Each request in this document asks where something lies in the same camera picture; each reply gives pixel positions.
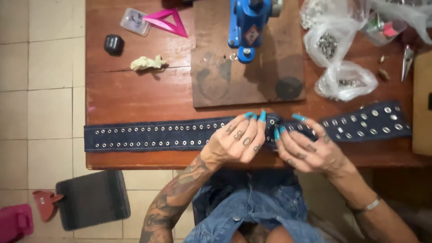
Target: small plastic container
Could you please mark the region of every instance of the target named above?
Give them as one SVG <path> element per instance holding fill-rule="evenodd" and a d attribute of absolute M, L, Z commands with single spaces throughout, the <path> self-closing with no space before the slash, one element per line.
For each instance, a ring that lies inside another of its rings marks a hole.
<path fill-rule="evenodd" d="M 150 24 L 147 21 L 143 21 L 143 17 L 146 15 L 133 8 L 127 8 L 121 19 L 120 26 L 136 34 L 147 36 Z"/>
<path fill-rule="evenodd" d="M 382 28 L 383 25 L 386 22 L 392 22 L 393 23 L 393 29 L 396 31 L 396 34 L 387 37 L 384 35 Z M 381 47 L 387 43 L 390 43 L 391 41 L 396 38 L 400 33 L 402 33 L 406 28 L 408 27 L 407 23 L 405 21 L 400 19 L 392 19 L 384 14 L 380 13 L 379 15 L 374 12 L 369 16 L 369 20 L 366 23 L 366 25 L 362 28 L 361 32 L 367 35 L 369 40 L 376 46 Z"/>

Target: hazard sticker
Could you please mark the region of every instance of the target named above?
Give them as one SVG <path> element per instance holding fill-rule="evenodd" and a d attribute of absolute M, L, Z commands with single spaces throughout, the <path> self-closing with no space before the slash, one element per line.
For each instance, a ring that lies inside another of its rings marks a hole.
<path fill-rule="evenodd" d="M 252 25 L 252 27 L 245 34 L 246 41 L 249 45 L 252 45 L 258 39 L 258 37 L 260 37 L 258 28 L 256 25 Z"/>

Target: hand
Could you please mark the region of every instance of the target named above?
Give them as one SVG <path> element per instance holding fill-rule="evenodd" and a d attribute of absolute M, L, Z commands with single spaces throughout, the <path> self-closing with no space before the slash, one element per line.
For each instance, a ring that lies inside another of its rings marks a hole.
<path fill-rule="evenodd" d="M 294 114 L 293 118 L 300 120 L 313 129 L 319 139 L 312 142 L 305 135 L 295 131 L 287 131 L 285 127 L 274 129 L 274 137 L 279 156 L 283 161 L 302 172 L 322 172 L 336 175 L 345 165 L 351 164 L 340 148 L 329 138 L 324 127 L 314 120 Z"/>
<path fill-rule="evenodd" d="M 265 129 L 265 111 L 258 121 L 253 112 L 239 115 L 211 136 L 201 151 L 201 158 L 218 163 L 249 163 L 265 141 Z"/>

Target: blue rivet press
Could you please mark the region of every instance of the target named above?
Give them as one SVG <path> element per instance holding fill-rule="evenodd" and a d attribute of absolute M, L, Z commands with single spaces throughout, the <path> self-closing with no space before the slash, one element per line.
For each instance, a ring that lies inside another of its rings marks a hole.
<path fill-rule="evenodd" d="M 241 63 L 252 62 L 269 17 L 279 17 L 282 4 L 283 0 L 231 0 L 228 45 L 238 48 Z"/>

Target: white tile floor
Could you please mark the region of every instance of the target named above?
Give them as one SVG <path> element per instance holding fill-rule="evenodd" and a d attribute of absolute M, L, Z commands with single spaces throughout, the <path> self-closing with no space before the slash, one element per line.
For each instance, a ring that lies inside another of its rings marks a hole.
<path fill-rule="evenodd" d="M 0 207 L 33 207 L 35 232 L 23 242 L 138 242 L 149 204 L 175 173 L 124 171 L 132 211 L 124 221 L 74 232 L 62 229 L 58 214 L 40 221 L 33 190 L 95 172 L 85 167 L 84 36 L 85 0 L 0 0 Z M 300 180 L 312 210 L 351 230 L 352 215 L 323 178 Z M 188 208 L 175 238 L 192 227 Z"/>

